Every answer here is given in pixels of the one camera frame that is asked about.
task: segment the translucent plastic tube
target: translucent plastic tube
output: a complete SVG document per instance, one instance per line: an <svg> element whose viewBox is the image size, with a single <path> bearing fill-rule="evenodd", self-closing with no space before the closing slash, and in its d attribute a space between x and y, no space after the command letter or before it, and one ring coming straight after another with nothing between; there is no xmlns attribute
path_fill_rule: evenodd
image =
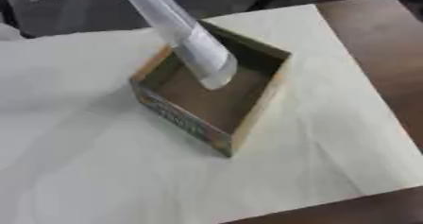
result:
<svg viewBox="0 0 423 224"><path fill-rule="evenodd" d="M204 87L214 90L230 82L237 60L174 0L129 0L156 28Z"/></svg>

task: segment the white tablecloth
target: white tablecloth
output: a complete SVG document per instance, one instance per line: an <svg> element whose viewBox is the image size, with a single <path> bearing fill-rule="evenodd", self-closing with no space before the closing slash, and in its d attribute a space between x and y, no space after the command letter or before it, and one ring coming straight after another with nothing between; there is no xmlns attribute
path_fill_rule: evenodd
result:
<svg viewBox="0 0 423 224"><path fill-rule="evenodd" d="M314 6L212 21L293 53L231 160L132 95L152 30L0 42L0 223L217 223L422 184L414 143Z"/></svg>

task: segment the wooden table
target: wooden table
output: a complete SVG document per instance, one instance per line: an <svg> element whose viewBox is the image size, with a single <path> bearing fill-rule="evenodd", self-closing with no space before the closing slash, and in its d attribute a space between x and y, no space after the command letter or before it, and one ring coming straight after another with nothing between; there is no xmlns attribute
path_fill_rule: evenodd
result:
<svg viewBox="0 0 423 224"><path fill-rule="evenodd" d="M422 150L423 24L397 0L346 0L320 4L318 8ZM420 222L423 187L233 223Z"/></svg>

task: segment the dark floor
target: dark floor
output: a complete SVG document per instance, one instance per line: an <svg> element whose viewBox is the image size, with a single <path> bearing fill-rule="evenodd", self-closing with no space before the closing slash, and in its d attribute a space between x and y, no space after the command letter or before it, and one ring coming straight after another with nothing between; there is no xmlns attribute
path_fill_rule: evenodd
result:
<svg viewBox="0 0 423 224"><path fill-rule="evenodd" d="M10 0L23 30L36 36L83 31L145 27L143 18L127 0ZM245 11L255 0L176 0L194 17L205 18ZM274 0L269 8L322 0ZM417 17L423 0L401 0Z"/></svg>

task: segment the wooden box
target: wooden box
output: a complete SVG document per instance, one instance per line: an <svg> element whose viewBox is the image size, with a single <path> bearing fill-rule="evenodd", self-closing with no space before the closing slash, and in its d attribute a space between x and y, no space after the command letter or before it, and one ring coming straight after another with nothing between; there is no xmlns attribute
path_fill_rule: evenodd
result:
<svg viewBox="0 0 423 224"><path fill-rule="evenodd" d="M238 59L228 85L203 88L167 46L130 82L147 108L230 157L278 90L281 66L290 54L218 26L203 26Z"/></svg>

